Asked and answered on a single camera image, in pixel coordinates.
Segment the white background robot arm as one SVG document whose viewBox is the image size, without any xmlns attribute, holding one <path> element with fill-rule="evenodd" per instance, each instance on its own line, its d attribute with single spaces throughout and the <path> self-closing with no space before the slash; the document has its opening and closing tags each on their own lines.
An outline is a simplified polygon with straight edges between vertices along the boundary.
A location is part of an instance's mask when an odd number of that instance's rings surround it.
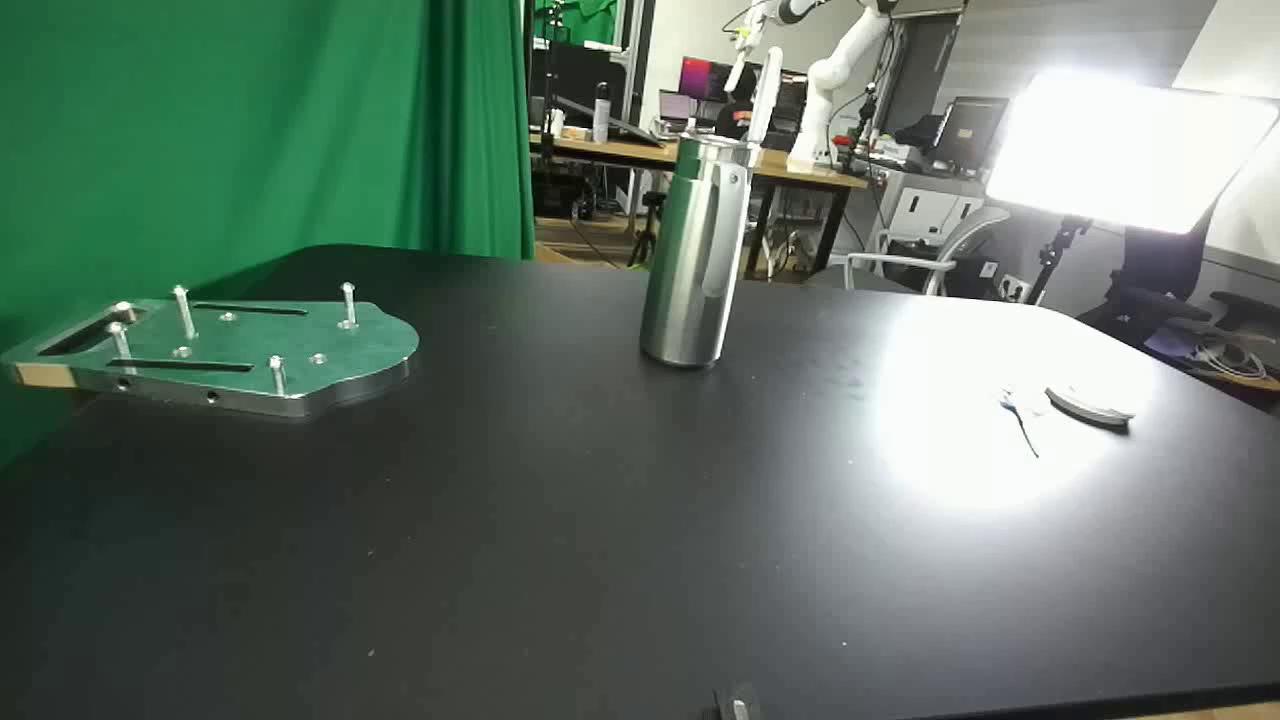
<svg viewBox="0 0 1280 720">
<path fill-rule="evenodd" d="M 723 80 L 728 91 L 738 90 L 745 64 L 764 40 L 767 23 L 802 23 L 821 3 L 827 0 L 748 0 L 733 21 L 719 23 L 719 32 L 733 40 L 733 71 Z M 836 91 L 851 80 L 856 62 L 889 36 L 897 0 L 861 0 L 861 18 L 843 29 L 843 36 L 830 43 L 824 62 L 806 67 L 806 96 L 800 131 L 787 152 L 793 172 L 806 172 L 821 165 L 827 149 L 827 121 L 836 114 Z M 764 76 L 754 80 L 753 101 L 753 128 L 748 140 L 764 140 L 764 123 L 771 121 L 775 91 L 780 91 L 780 64 L 784 51 L 771 47 Z"/>
</svg>

